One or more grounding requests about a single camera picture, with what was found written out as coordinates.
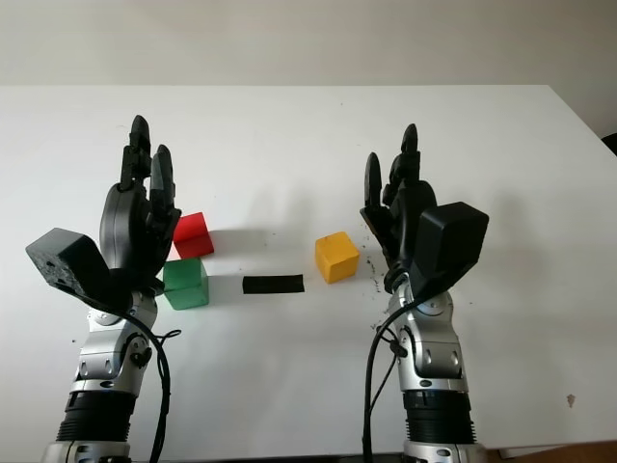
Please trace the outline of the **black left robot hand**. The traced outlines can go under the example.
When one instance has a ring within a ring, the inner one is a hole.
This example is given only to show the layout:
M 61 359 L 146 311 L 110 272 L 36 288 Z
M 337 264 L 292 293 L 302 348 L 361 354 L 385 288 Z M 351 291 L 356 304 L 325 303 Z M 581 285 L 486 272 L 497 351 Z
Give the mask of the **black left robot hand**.
M 181 210 L 175 207 L 173 161 L 161 145 L 151 154 L 149 127 L 137 115 L 123 149 L 120 181 L 110 188 L 99 228 L 101 253 L 112 275 L 133 290 L 160 295 L 157 278 L 173 244 Z

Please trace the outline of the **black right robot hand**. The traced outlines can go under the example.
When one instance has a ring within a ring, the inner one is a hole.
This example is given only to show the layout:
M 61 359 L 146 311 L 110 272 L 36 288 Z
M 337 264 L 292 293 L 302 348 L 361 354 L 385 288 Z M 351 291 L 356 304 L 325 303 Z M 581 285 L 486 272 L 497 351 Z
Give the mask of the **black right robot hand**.
M 379 158 L 368 155 L 364 171 L 364 206 L 361 216 L 382 248 L 389 268 L 385 291 L 411 270 L 421 213 L 436 205 L 433 188 L 420 178 L 420 151 L 415 124 L 406 128 L 401 152 L 392 161 L 389 181 L 382 183 Z

